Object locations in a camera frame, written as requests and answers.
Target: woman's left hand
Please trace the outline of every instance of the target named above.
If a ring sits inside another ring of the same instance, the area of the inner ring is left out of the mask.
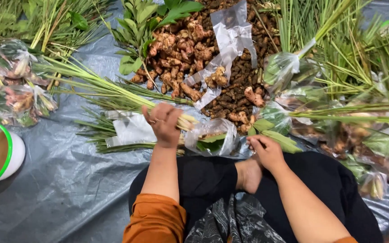
[[[176,123],[182,114],[181,109],[167,103],[160,103],[151,110],[150,114],[148,107],[143,106],[142,113],[153,128],[157,137],[157,145],[163,148],[176,148],[178,146],[181,131],[176,127]]]

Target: gray floral cloth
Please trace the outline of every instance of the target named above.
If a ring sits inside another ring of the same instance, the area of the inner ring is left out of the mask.
[[[265,209],[250,194],[231,194],[207,209],[185,243],[285,243],[263,219]]]

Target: orange sleeve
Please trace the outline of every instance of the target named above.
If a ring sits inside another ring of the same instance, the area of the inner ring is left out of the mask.
[[[334,243],[358,243],[353,237],[349,236],[340,240],[334,241]]]
[[[139,194],[133,204],[130,223],[124,230],[123,243],[182,243],[185,209],[172,198]]]

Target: black pants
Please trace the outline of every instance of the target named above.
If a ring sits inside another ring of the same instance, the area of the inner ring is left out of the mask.
[[[359,243],[382,243],[375,216],[358,193],[352,173],[338,161],[316,152],[284,153],[284,159],[305,185],[337,216]],[[187,212],[185,235],[201,219],[207,207],[235,192],[235,161],[220,157],[178,158],[180,204]],[[147,175],[145,168],[134,179],[129,207],[140,193]],[[267,213],[264,219],[287,242],[297,243],[284,211],[272,174],[264,171],[254,194]]]

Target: hand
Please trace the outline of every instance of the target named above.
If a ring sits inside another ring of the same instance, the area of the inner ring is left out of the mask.
[[[247,137],[247,143],[256,151],[256,155],[253,158],[259,160],[262,166],[273,175],[283,168],[289,168],[284,161],[280,144],[271,138],[263,135],[254,135]]]
[[[153,128],[157,137],[157,145],[176,149],[181,134],[181,131],[176,128],[176,122],[181,116],[182,110],[170,104],[160,103],[153,108],[151,114],[148,113],[148,107],[142,106],[142,113]]]

